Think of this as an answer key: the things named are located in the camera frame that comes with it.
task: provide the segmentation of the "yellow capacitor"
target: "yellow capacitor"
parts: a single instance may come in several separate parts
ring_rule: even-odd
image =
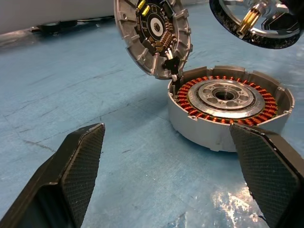
[[[150,11],[150,6],[147,6],[144,11],[142,12],[142,15],[145,17]]]
[[[145,3],[146,3],[146,0],[142,0],[141,3],[139,3],[139,5],[138,5],[137,8],[138,8],[139,10],[141,10]]]

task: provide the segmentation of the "hub motor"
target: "hub motor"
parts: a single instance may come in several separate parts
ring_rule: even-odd
[[[192,51],[180,0],[115,0],[115,20],[134,62],[168,87],[169,118],[187,139],[213,151],[235,152],[231,123],[280,133],[294,106],[275,79],[244,68],[206,67],[183,72]]]
[[[168,90],[173,127],[213,151],[236,151],[229,132],[231,123],[281,133],[295,104],[289,89],[277,80],[233,66],[184,72]]]

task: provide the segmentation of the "floor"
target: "floor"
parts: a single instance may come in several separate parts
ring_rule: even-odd
[[[189,7],[194,51],[185,69],[236,65],[293,92],[283,136],[304,156],[304,40],[284,50],[230,35],[208,5]],[[266,228],[238,157],[211,152],[174,131],[168,81],[145,75],[113,21],[57,36],[0,37],[0,217],[71,131],[106,125],[84,228]]]

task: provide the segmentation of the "textured grip surface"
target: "textured grip surface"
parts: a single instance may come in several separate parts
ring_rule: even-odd
[[[263,135],[236,125],[230,131],[252,196],[269,227],[280,227],[298,190],[296,175]]]
[[[83,137],[62,179],[61,186],[74,222],[81,227],[97,177],[104,128]]]

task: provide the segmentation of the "silver motor housing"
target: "silver motor housing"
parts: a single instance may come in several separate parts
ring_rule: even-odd
[[[211,69],[202,67],[184,72],[184,75],[179,83],[173,83],[172,81],[169,83],[169,118],[173,127],[180,134],[199,145],[210,148],[212,151],[236,151],[230,135],[228,123],[213,122],[211,120],[189,115],[189,113],[185,111],[176,101],[177,91],[183,84],[199,77],[215,75],[231,75],[238,77],[242,80],[254,82],[269,91],[277,102],[277,115],[276,117],[262,122],[257,126],[278,134],[281,133],[295,105],[295,100],[290,90],[284,88],[281,83],[274,78],[257,71],[249,73],[241,67],[215,66]]]

